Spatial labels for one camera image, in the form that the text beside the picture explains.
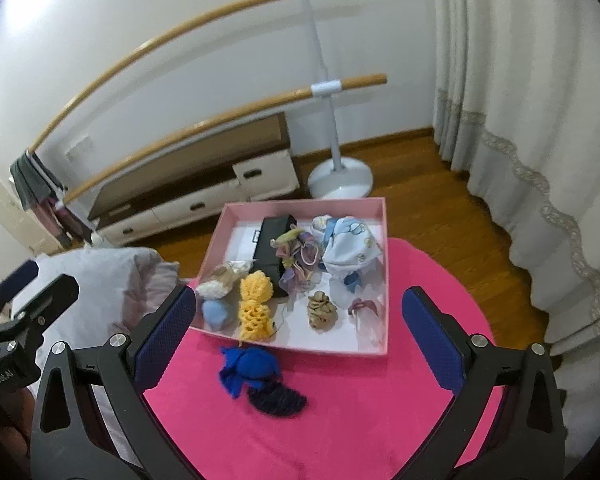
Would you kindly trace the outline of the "person's hand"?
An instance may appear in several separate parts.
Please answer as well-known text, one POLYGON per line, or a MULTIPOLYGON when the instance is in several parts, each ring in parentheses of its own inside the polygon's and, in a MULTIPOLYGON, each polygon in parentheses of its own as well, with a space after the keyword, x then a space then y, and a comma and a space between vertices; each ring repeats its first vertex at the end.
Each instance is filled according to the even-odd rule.
POLYGON ((0 479, 30 479, 35 398, 29 388, 0 400, 0 479))

